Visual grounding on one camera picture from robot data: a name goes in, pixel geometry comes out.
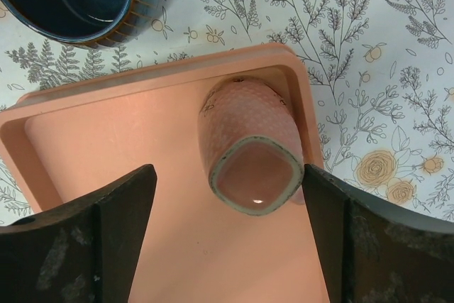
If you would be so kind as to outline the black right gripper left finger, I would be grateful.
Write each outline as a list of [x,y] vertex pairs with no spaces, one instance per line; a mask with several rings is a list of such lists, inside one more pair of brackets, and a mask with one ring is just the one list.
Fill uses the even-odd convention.
[[156,184],[143,165],[1,227],[1,301],[127,302]]

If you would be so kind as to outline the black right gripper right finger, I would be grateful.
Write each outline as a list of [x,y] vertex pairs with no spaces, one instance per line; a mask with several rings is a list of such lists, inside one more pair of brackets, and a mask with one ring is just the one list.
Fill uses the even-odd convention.
[[330,302],[452,302],[453,223],[307,164],[302,182]]

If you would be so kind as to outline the salmon textured mug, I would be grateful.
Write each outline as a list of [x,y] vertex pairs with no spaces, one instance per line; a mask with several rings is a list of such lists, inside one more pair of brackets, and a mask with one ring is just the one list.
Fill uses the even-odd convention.
[[285,100],[254,77],[216,84],[198,117],[201,160],[212,192],[237,211],[269,214],[304,203],[304,155]]

